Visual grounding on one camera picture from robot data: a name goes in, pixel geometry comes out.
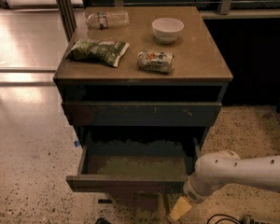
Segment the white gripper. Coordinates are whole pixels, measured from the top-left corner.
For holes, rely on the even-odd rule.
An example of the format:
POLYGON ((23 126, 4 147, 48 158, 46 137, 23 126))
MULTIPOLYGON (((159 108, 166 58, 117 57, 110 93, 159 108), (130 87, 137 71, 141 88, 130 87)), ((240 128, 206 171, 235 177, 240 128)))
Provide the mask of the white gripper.
POLYGON ((202 203, 213 193, 211 186, 203 182, 196 174, 188 176, 187 181, 184 183, 183 191, 189 200, 185 196, 178 198, 168 216, 168 220, 171 223, 176 223, 191 210, 191 202, 202 203))

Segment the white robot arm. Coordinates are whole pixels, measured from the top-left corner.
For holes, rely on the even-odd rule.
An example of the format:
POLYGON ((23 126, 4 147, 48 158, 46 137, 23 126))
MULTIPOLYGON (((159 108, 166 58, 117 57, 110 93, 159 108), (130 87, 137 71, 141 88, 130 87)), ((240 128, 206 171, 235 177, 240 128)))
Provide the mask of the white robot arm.
POLYGON ((202 155, 185 181, 183 195, 175 203, 168 220, 176 224, 195 203, 202 203, 227 184, 280 193, 280 156, 241 159, 231 150, 202 155))

